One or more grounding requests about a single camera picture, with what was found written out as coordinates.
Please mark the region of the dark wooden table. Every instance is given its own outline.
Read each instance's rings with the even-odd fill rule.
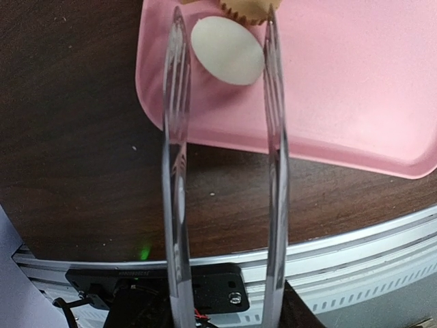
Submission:
[[[0,2],[0,204],[39,258],[163,258],[160,131],[135,93],[135,1]],[[410,181],[292,161],[290,240],[432,205]],[[188,147],[193,256],[267,243],[267,158]]]

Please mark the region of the cupcake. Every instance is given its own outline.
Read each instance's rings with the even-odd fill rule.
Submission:
[[[277,10],[282,0],[220,0],[228,17],[244,25],[260,25],[268,18],[270,4]]]

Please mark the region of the red wire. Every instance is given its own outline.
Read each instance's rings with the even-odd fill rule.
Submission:
[[[197,309],[194,309],[194,313],[195,313],[195,317],[198,318],[198,319],[206,319],[206,320],[209,319],[208,316],[200,314],[200,312]]]

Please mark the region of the white paper circle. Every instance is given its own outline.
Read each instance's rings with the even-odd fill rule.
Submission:
[[[205,69],[229,84],[253,84],[264,69],[264,53],[258,40],[228,18],[210,16],[199,20],[191,32],[191,45]]]

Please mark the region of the green led light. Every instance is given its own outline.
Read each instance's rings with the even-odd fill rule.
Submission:
[[[149,245],[145,246],[145,247],[141,250],[141,252],[139,253],[139,259],[140,259],[141,261],[146,261],[146,260],[149,258],[150,250],[151,250],[151,249],[152,249],[152,248],[151,248]]]

